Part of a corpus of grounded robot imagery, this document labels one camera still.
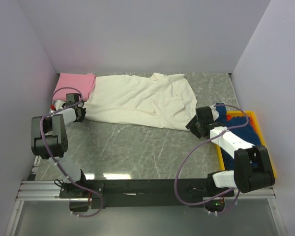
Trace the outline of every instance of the table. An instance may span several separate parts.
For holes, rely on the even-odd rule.
[[[121,73],[96,73],[97,76]],[[150,77],[152,73],[125,73]],[[185,73],[197,98],[197,107],[216,102],[238,106],[227,73]],[[84,120],[66,126],[70,156],[89,179],[175,178],[186,155],[200,142],[191,132],[139,125]],[[196,150],[182,169],[181,178],[206,178],[220,170],[214,144]],[[55,167],[40,161],[35,180],[60,178]]]

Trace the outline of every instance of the yellow plastic crate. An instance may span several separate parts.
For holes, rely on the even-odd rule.
[[[252,127],[255,130],[255,132],[259,136],[259,139],[260,139],[261,144],[266,147],[266,143],[265,143],[265,140],[264,140],[264,138],[262,136],[262,132],[261,132],[261,129],[259,127],[259,124],[258,124],[258,121],[257,121],[257,118],[256,118],[255,114],[253,112],[251,112],[251,111],[245,111],[245,112],[249,116],[249,118],[251,119],[250,124],[252,125]],[[232,116],[232,117],[243,117],[244,116],[244,114],[241,113],[240,111],[227,112],[227,115]],[[224,166],[224,162],[223,162],[221,148],[218,145],[215,145],[215,146],[216,146],[216,150],[217,150],[218,159],[219,159],[219,162],[220,162],[220,168],[221,168],[221,170],[224,171],[225,170],[225,166]],[[271,157],[270,157],[270,161],[271,161],[271,165],[272,165],[274,177],[276,178],[276,170],[275,170],[275,168],[273,166],[273,162],[271,160]]]

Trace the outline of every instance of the dark blue towel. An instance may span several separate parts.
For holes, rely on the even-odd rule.
[[[246,123],[246,117],[233,117],[229,121],[227,121],[226,107],[216,107],[216,110],[219,113],[219,117],[216,121],[222,122],[223,124],[226,125],[226,127],[231,127],[234,125],[240,125],[240,124]],[[254,128],[250,125],[250,123],[246,125],[245,127],[232,129],[232,132],[238,137],[240,137],[241,139],[244,139],[246,142],[252,143],[254,145],[261,144],[257,133],[254,131]],[[233,170],[234,159],[223,149],[222,149],[222,156],[223,156],[225,169]]]

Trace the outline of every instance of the wall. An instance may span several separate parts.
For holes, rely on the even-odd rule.
[[[57,72],[233,72],[270,0],[18,0]]]
[[[0,0],[0,235],[30,173],[30,120],[47,111],[56,73],[21,8]]]
[[[257,113],[281,214],[295,235],[295,0],[271,1],[232,80],[241,107]]]

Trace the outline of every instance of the pink cloth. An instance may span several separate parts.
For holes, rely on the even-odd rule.
[[[87,101],[91,92],[93,92],[95,87],[95,78],[94,74],[67,74],[61,73],[55,91],[63,87],[73,87],[78,89],[83,95],[83,101]],[[73,89],[62,89],[58,91],[53,101],[61,100],[65,102],[65,95],[67,93],[76,93]]]

